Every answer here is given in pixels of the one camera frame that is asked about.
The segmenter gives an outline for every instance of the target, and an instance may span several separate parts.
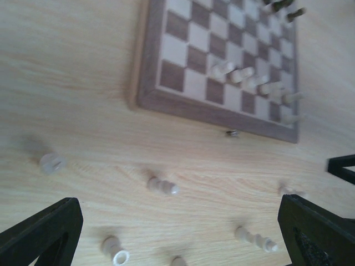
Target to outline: chess rook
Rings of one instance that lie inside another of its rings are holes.
[[[151,191],[163,193],[169,196],[176,195],[180,191],[179,187],[176,184],[166,180],[161,180],[157,177],[153,177],[148,181],[148,188]]]
[[[238,241],[244,241],[254,244],[263,249],[265,252],[275,252],[278,250],[277,244],[267,237],[262,237],[259,234],[251,234],[244,227],[238,227],[235,231],[235,237]]]
[[[283,96],[283,102],[285,104],[290,104],[294,101],[304,99],[305,95],[303,93],[286,94]]]
[[[287,21],[288,22],[293,22],[295,20],[295,18],[303,15],[306,13],[306,9],[305,8],[300,8],[299,10],[297,10],[296,12],[294,13],[290,13],[290,14],[287,14],[286,18],[287,18]]]
[[[290,125],[298,121],[303,121],[305,118],[304,115],[284,115],[281,117],[281,122],[285,125]]]

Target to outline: white pawn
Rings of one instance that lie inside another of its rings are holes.
[[[255,246],[263,249],[265,252],[275,252],[278,251],[277,244],[268,237],[262,237],[259,234],[251,234],[244,227],[238,227],[235,230],[235,237],[239,241],[249,242]]]
[[[302,198],[307,199],[308,198],[308,194],[306,192],[303,191],[297,191],[297,190],[288,190],[285,185],[281,185],[280,188],[278,189],[278,194],[280,196],[283,195],[292,195],[292,194],[296,194],[299,195]]]
[[[303,121],[305,118],[305,115],[283,115],[281,117],[281,122],[285,125],[290,125],[298,121]]]
[[[105,255],[110,255],[113,266],[126,265],[129,260],[129,252],[121,247],[117,237],[109,237],[102,244],[102,251]]]
[[[290,104],[294,101],[304,99],[305,95],[303,93],[286,94],[283,96],[283,102],[285,104]]]
[[[187,263],[182,257],[176,257],[171,262],[171,266],[187,266]]]
[[[212,67],[212,76],[216,79],[220,79],[225,74],[232,72],[235,69],[233,62],[224,62],[219,65],[215,65]]]
[[[231,73],[231,80],[234,83],[240,83],[243,81],[243,74],[240,70],[235,70]]]
[[[245,69],[242,69],[242,76],[244,78],[250,78],[251,76],[253,76],[255,73],[255,70],[253,67],[248,67],[248,68],[245,68]]]
[[[180,188],[169,181],[153,177],[148,181],[148,188],[154,192],[173,196],[179,193]]]

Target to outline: white chess piece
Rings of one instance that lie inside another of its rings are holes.
[[[281,185],[280,188],[278,189],[278,194],[280,196],[283,195],[292,195],[292,194],[296,194],[299,195],[302,198],[307,199],[308,198],[308,194],[306,192],[303,191],[297,191],[297,190],[288,190],[285,185]]]
[[[283,102],[285,104],[290,104],[294,101],[304,99],[305,95],[303,93],[286,94],[283,96]]]
[[[161,180],[157,177],[153,177],[148,181],[148,188],[154,192],[170,196],[176,195],[180,191],[180,188],[176,184],[166,180]]]
[[[242,72],[240,70],[235,70],[231,73],[231,80],[234,83],[240,83],[243,81],[243,75]]]
[[[238,227],[237,230],[235,230],[235,237],[239,241],[252,243],[255,246],[263,249],[265,252],[278,251],[278,246],[274,241],[272,241],[268,237],[262,237],[259,234],[253,235],[242,226]]]
[[[241,71],[242,71],[242,75],[243,75],[244,78],[250,78],[255,73],[254,68],[251,67],[251,66],[248,67],[248,68],[242,69]]]
[[[281,117],[281,122],[285,125],[290,125],[298,121],[303,121],[305,118],[305,115],[283,115]]]

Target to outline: dark square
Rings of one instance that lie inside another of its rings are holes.
[[[281,121],[281,114],[280,114],[280,106],[279,104],[270,102],[270,120],[274,122]]]
[[[201,74],[206,74],[207,54],[189,46],[187,55],[187,67],[196,70]]]
[[[287,28],[285,25],[282,25],[282,37],[288,40],[289,42],[292,41],[292,29]]]
[[[269,15],[262,9],[259,9],[259,20],[268,28],[268,17]]]
[[[164,61],[161,64],[160,85],[183,91],[185,70],[183,67]]]
[[[248,68],[248,67],[256,67],[256,59],[253,55],[248,53],[247,51],[244,51],[244,56],[243,56],[243,67]]]
[[[255,113],[255,95],[242,91],[242,111]]]
[[[231,2],[238,6],[240,9],[244,9],[244,0],[231,0]]]
[[[271,35],[271,47],[273,49],[280,51],[280,38],[273,34],[272,32],[270,33]]]
[[[166,32],[181,40],[187,40],[189,22],[169,11],[166,22]]]
[[[206,100],[214,103],[223,104],[224,85],[216,80],[207,80]]]
[[[278,82],[280,81],[280,70],[270,65],[270,81]]]
[[[240,28],[230,23],[228,32],[229,32],[228,39],[231,42],[235,43],[236,45],[242,46],[243,31]]]
[[[192,2],[191,16],[193,22],[196,22],[207,29],[210,28],[210,11],[196,2]]]
[[[218,57],[226,58],[226,41],[211,33],[210,35],[210,52]]]
[[[258,41],[258,56],[268,62],[268,45]]]
[[[249,16],[245,16],[245,31],[256,37],[256,22]]]
[[[286,72],[292,72],[292,60],[282,56],[282,69]]]
[[[225,1],[214,0],[213,11],[221,17],[228,18],[228,4]]]

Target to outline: chess piece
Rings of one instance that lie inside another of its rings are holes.
[[[102,244],[102,251],[105,255],[110,255],[113,266],[126,265],[129,260],[129,252],[121,247],[117,237],[109,237]]]
[[[282,197],[283,195],[292,195],[292,194],[296,194],[299,195],[302,198],[307,199],[308,198],[308,194],[306,192],[303,191],[297,191],[297,190],[288,190],[285,185],[281,185],[280,188],[278,189],[278,194]]]
[[[304,99],[305,95],[303,93],[286,94],[283,96],[283,102],[285,104],[290,104],[294,101]]]
[[[305,118],[304,115],[284,115],[281,117],[281,122],[285,125],[290,125],[298,121],[303,121]]]
[[[296,12],[294,13],[289,13],[287,14],[286,18],[287,18],[287,21],[288,22],[293,22],[295,20],[295,18],[303,15],[306,13],[306,9],[303,7],[303,8],[300,8],[299,10],[297,10]]]
[[[242,76],[243,78],[250,78],[251,76],[254,75],[255,73],[255,70],[253,67],[248,67],[248,68],[245,68],[245,69],[242,69]]]
[[[290,6],[295,0],[280,0],[272,3],[272,10],[276,13],[281,10],[281,8]]]
[[[233,62],[224,62],[219,65],[215,65],[212,67],[212,76],[216,79],[220,79],[225,74],[232,72],[235,69],[235,65]]]
[[[187,263],[182,257],[176,257],[171,262],[171,266],[187,266]]]
[[[238,241],[244,241],[254,244],[255,246],[263,249],[265,252],[275,252],[278,251],[277,244],[267,237],[262,237],[259,234],[251,234],[244,227],[238,227],[235,230],[235,237]]]
[[[243,81],[243,75],[240,70],[235,70],[230,74],[230,79],[234,83],[240,83]]]
[[[169,181],[153,177],[148,181],[148,188],[157,193],[173,196],[179,193],[180,188]]]
[[[51,173],[58,172],[67,165],[67,161],[59,156],[56,152],[44,155],[39,161],[43,172],[50,175]]]

